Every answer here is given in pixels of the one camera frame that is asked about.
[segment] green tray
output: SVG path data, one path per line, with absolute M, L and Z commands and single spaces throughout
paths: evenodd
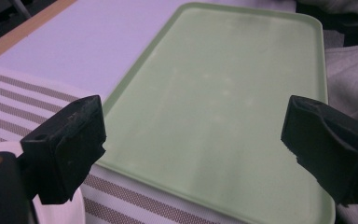
M 319 22 L 183 5 L 103 104 L 98 164 L 249 223 L 333 223 L 280 140 L 292 94 L 327 101 Z

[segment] striped placemat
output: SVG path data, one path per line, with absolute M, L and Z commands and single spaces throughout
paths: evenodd
M 0 68 L 0 142 L 19 141 L 70 102 L 92 94 Z M 98 165 L 81 190 L 87 223 L 243 223 Z

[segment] gray fabric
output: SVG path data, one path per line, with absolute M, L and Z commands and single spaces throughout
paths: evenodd
M 325 56 L 329 104 L 358 119 L 358 46 L 327 49 Z M 358 205 L 339 205 L 337 213 L 345 222 L 358 224 Z
M 303 4 L 319 7 L 328 13 L 358 14 L 358 0 L 297 0 L 297 1 Z
M 334 30 L 324 30 L 324 49 L 344 47 L 345 35 Z

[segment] gray cloth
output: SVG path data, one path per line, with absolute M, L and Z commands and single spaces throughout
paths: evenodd
M 312 5 L 332 14 L 358 14 L 358 0 L 297 0 L 300 3 Z
M 327 49 L 325 56 L 329 104 L 358 119 L 358 46 Z M 345 222 L 358 224 L 358 205 L 339 205 L 337 213 Z

